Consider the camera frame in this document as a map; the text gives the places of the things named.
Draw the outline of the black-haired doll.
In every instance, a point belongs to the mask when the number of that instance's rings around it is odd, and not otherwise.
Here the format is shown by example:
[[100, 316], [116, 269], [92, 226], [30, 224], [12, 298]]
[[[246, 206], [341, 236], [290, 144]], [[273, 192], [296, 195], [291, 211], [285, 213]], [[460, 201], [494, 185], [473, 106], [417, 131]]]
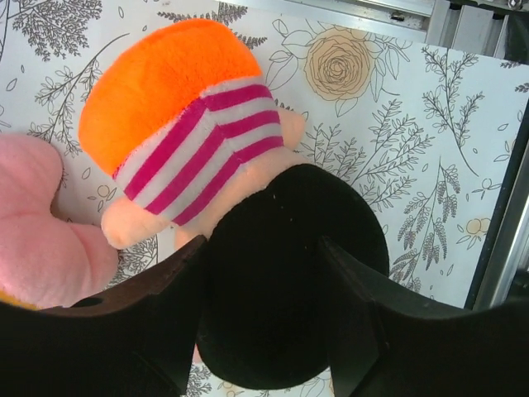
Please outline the black-haired doll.
[[303, 133], [251, 51], [208, 19], [174, 23], [122, 53], [80, 117], [83, 150], [123, 192], [102, 217], [112, 246], [168, 225], [176, 247], [207, 238], [199, 355], [248, 389], [292, 387], [326, 369], [320, 237], [388, 274], [374, 212], [295, 151]]

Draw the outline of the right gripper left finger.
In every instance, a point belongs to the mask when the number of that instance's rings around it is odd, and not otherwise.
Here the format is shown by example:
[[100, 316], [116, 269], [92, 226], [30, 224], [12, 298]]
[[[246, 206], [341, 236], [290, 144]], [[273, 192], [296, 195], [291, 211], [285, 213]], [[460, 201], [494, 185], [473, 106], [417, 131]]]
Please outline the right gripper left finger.
[[181, 396], [202, 311], [203, 237], [70, 308], [1, 307], [4, 396]]

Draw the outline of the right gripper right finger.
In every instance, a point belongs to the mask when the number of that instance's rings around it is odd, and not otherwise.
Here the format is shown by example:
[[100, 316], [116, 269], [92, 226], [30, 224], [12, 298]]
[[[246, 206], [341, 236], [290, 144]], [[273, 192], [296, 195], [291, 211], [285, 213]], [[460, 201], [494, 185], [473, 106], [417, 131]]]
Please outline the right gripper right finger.
[[528, 300], [465, 310], [317, 245], [327, 362], [337, 396], [525, 396]]

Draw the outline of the pink pig plush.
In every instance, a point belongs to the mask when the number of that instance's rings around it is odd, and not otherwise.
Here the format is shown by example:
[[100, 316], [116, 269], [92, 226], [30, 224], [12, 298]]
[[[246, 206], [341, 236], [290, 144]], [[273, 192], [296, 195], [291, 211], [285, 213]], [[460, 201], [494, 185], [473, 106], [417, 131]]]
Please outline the pink pig plush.
[[33, 136], [1, 137], [1, 300], [25, 309], [69, 307], [103, 290], [118, 253], [99, 227], [55, 217], [63, 164]]

